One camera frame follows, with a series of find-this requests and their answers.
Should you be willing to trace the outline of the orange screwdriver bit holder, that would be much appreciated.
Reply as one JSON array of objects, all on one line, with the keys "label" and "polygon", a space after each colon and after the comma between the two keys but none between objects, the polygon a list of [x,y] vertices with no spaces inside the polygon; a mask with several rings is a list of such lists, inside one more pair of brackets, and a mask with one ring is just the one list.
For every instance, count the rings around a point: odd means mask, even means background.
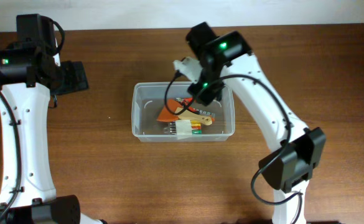
[{"label": "orange screwdriver bit holder", "polygon": [[198,110],[199,115],[202,116],[209,116],[211,117],[212,122],[215,122],[215,113],[209,112],[209,111],[204,111],[204,110]]}]

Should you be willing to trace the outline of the red handled pliers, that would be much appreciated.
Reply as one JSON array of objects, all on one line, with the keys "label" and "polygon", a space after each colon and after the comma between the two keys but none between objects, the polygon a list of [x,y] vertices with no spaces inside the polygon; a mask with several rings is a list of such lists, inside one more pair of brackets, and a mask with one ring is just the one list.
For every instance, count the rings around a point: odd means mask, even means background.
[{"label": "red handled pliers", "polygon": [[[192,98],[176,98],[175,99],[179,104],[181,104],[183,107],[187,106],[191,101],[192,101]],[[193,112],[195,114],[199,114],[199,111],[196,110],[195,108],[193,107],[189,107],[188,110],[190,112]]]}]

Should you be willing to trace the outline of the orange scraper with wooden handle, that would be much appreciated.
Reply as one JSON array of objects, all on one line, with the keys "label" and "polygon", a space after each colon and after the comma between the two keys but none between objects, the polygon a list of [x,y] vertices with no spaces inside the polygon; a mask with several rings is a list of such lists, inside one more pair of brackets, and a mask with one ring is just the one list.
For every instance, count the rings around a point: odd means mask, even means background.
[{"label": "orange scraper with wooden handle", "polygon": [[168,107],[163,107],[163,109],[159,113],[157,121],[172,122],[177,121],[178,119],[186,119],[202,123],[206,126],[209,126],[213,123],[213,120],[210,116],[199,115],[189,110],[185,110],[180,115],[175,115],[176,113],[179,113],[183,110],[183,106],[178,101],[167,100],[167,105]]}]

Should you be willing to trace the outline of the clear plastic container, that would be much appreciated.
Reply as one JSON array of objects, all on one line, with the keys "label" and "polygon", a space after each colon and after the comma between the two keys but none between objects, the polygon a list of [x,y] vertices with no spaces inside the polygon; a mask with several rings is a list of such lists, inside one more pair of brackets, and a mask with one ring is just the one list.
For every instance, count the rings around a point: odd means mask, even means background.
[{"label": "clear plastic container", "polygon": [[131,109],[132,133],[142,142],[205,142],[226,141],[235,132],[235,107],[233,93],[228,87],[222,90],[222,98],[208,106],[193,103],[196,110],[215,113],[215,122],[202,126],[202,134],[188,139],[177,140],[165,134],[163,129],[168,125],[157,121],[164,107],[164,95],[167,82],[138,83],[134,87]]}]

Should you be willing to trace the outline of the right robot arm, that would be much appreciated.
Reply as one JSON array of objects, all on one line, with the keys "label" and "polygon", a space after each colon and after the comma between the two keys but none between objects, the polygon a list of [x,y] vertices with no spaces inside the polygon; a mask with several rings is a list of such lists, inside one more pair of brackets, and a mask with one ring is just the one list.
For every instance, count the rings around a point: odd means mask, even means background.
[{"label": "right robot arm", "polygon": [[325,133],[310,129],[288,107],[239,32],[217,36],[203,22],[191,28],[185,39],[195,55],[183,59],[180,68],[193,82],[188,92],[207,106],[228,87],[244,104],[271,151],[258,162],[250,183],[253,195],[274,207],[273,223],[306,223],[306,189],[319,165]]}]

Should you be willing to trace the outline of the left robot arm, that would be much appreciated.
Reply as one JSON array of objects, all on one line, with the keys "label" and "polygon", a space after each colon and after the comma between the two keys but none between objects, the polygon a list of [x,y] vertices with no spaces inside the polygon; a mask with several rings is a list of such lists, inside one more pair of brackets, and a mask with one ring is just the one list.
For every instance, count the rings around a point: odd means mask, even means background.
[{"label": "left robot arm", "polygon": [[75,195],[52,180],[47,113],[57,97],[88,89],[81,62],[61,61],[61,26],[40,14],[16,17],[17,40],[0,50],[3,177],[0,223],[93,223]]}]

